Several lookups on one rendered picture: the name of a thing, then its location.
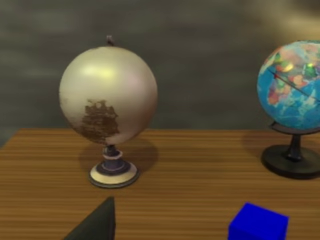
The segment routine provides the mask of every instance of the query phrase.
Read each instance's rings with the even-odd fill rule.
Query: metal knob on top of globe
[[[145,130],[155,114],[158,86],[149,66],[135,53],[108,45],[76,57],[65,70],[60,106],[70,126],[86,139],[104,146],[104,161],[89,174],[101,188],[134,183],[139,170],[123,159],[116,145]]]
[[[301,136],[320,132],[320,41],[305,40],[276,49],[263,64],[257,92],[271,128],[292,135],[290,145],[262,154],[270,171],[292,179],[320,176],[320,156],[301,147]]]

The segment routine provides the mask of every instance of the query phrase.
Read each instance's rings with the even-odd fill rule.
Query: wooden table
[[[288,240],[320,239],[320,180],[267,171],[262,151],[289,137],[271,131],[148,130],[119,145],[140,179],[92,186],[102,148],[71,129],[22,129],[0,151],[0,239],[61,240],[115,196],[117,240],[226,240],[245,202],[290,216]],[[320,136],[305,147],[318,150]]]

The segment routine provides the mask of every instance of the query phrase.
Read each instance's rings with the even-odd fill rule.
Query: pearl-colored sphere
[[[148,126],[157,108],[158,87],[139,56],[106,46],[71,62],[59,97],[63,114],[77,133],[94,143],[117,145]]]

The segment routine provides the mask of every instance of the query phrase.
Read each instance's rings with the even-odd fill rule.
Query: blue globe
[[[320,128],[320,41],[297,41],[276,49],[259,72],[261,106],[288,128]]]

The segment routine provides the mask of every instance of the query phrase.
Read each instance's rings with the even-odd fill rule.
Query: white globe base
[[[103,189],[120,189],[133,184],[140,176],[139,170],[132,163],[130,168],[126,172],[122,172],[116,175],[106,175],[97,170],[97,164],[89,174],[90,182],[99,188]]]

